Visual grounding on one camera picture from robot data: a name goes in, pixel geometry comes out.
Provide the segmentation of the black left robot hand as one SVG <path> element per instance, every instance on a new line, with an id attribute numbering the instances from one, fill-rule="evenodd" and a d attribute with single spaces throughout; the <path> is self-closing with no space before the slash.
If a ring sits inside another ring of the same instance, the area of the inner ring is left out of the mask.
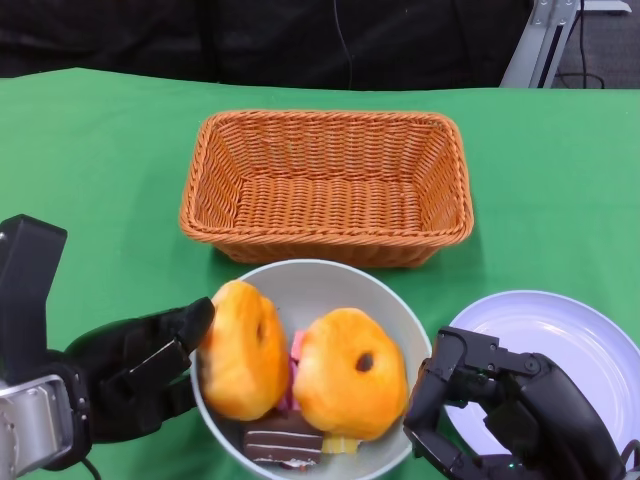
<path id="1" fill-rule="evenodd" d="M 129 441 L 196 406 L 190 354 L 214 319 L 212 301 L 193 303 L 96 328 L 65 354 L 86 381 L 94 444 Z"/>

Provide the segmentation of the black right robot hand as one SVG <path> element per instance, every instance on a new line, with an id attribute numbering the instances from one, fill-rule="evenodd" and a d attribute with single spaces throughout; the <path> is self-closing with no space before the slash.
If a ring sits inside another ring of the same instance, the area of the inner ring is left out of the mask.
<path id="1" fill-rule="evenodd" d="M 437 430 L 445 406 L 478 404 L 503 454 L 469 455 Z M 569 376 L 539 353 L 513 353 L 496 337 L 444 327 L 420 366 L 405 434 L 416 457 L 448 479 L 623 479 L 603 420 Z"/>

